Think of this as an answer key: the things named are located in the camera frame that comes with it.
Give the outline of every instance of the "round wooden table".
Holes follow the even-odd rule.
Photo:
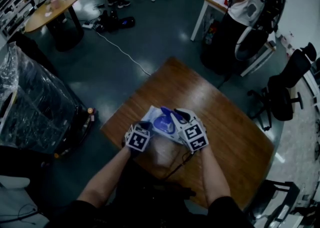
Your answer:
[[[77,45],[78,42],[82,39],[84,31],[81,27],[81,24],[76,16],[76,13],[72,5],[77,0],[59,0],[60,7],[58,9],[52,8],[52,13],[46,17],[46,4],[41,5],[29,18],[27,21],[24,30],[26,32],[32,32],[42,28],[44,25],[47,26],[53,38],[55,39],[55,46],[58,51],[64,52]],[[63,26],[59,23],[56,18],[64,13],[68,9],[71,18],[75,24],[77,33],[74,34],[71,31],[64,31]]]

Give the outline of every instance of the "dark green floor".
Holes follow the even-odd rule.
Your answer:
[[[93,6],[104,1],[79,0],[74,5],[78,18],[88,20],[97,17],[99,12],[93,11]],[[168,57],[175,56],[213,85],[223,81],[223,77],[206,69],[200,62],[200,33],[195,42],[190,41],[203,0],[130,1],[131,6],[119,10],[118,16],[134,16],[136,26],[112,34],[104,33],[104,36],[150,73],[156,71]],[[33,184],[32,197],[38,205],[61,206],[75,199],[88,180],[114,156],[117,150],[99,128],[148,77],[126,55],[94,31],[85,31],[81,42],[64,53],[56,51],[46,28],[29,36],[36,40],[57,69],[59,77],[83,103],[99,111],[98,120],[83,145],[69,157],[54,161],[39,182]],[[246,113],[256,105],[247,97],[247,91],[265,87],[268,78],[278,74],[285,63],[285,52],[278,47],[277,52],[258,71],[244,78],[233,76],[221,87],[221,91]],[[273,128],[267,135],[277,145],[283,123],[273,121]]]

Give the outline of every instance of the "sneaker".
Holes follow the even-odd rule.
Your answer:
[[[129,1],[124,0],[123,2],[118,3],[118,8],[122,9],[123,7],[129,6],[131,3]]]
[[[108,6],[113,6],[114,4],[116,4],[118,1],[117,0],[113,0],[111,3],[108,3]]]

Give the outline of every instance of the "clear plastic wrap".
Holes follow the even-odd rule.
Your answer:
[[[53,153],[76,103],[63,82],[15,43],[0,65],[0,145]]]

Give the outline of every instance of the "office chair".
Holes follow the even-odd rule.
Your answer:
[[[297,93],[297,98],[291,99],[287,88],[292,88],[296,85],[303,75],[311,68],[310,61],[314,61],[316,56],[316,50],[311,43],[305,48],[301,48],[301,50],[295,50],[284,70],[279,75],[269,78],[268,85],[262,89],[261,95],[254,90],[248,91],[248,96],[254,95],[263,103],[263,107],[256,115],[249,116],[249,118],[257,118],[264,110],[266,110],[269,126],[263,127],[263,130],[268,131],[272,127],[271,112],[276,119],[288,121],[293,118],[292,103],[299,102],[301,109],[303,109],[304,106],[300,93]]]
[[[268,204],[272,199],[277,197],[279,191],[286,192],[283,202],[270,215],[263,215]],[[264,217],[267,218],[264,227],[270,227],[270,224],[274,221],[278,222],[280,225],[290,213],[299,193],[299,188],[293,182],[275,182],[265,180],[260,186],[252,203],[244,213],[253,225],[259,219]]]
[[[251,26],[239,37],[234,55],[238,61],[246,61],[261,49],[269,34],[278,30],[278,23],[285,8],[286,0],[261,0],[248,5]]]

